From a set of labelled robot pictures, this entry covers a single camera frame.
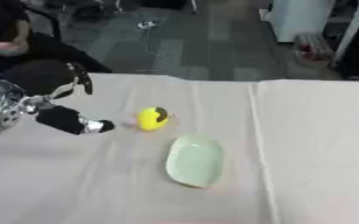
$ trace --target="white cabinet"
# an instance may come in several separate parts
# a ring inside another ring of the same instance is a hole
[[[269,18],[278,42],[293,42],[299,33],[322,33],[334,0],[274,0]]]

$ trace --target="chair leg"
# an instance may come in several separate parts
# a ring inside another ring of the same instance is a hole
[[[192,13],[197,13],[197,0],[192,0]]]

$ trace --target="floor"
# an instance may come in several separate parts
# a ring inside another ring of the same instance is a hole
[[[137,9],[98,24],[61,16],[64,41],[118,74],[167,74],[189,80],[334,80],[327,69],[299,63],[290,46],[278,45],[271,27],[259,19],[268,0],[199,0],[199,12]],[[161,25],[139,31],[136,24]],[[35,30],[48,32],[43,21]]]

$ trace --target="small white object on floor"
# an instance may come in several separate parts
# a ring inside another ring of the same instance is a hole
[[[155,21],[155,20],[148,21],[148,22],[144,21],[144,22],[138,23],[137,28],[142,31],[148,31],[159,24],[160,24],[160,22]]]

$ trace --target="white tablecloth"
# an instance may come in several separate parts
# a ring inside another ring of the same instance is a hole
[[[113,120],[72,136],[26,116],[0,134],[0,224],[359,223],[359,83],[186,81],[94,75],[95,94],[60,104]],[[175,117],[129,127],[140,109]],[[172,141],[212,137],[219,183],[201,190],[165,174]]]

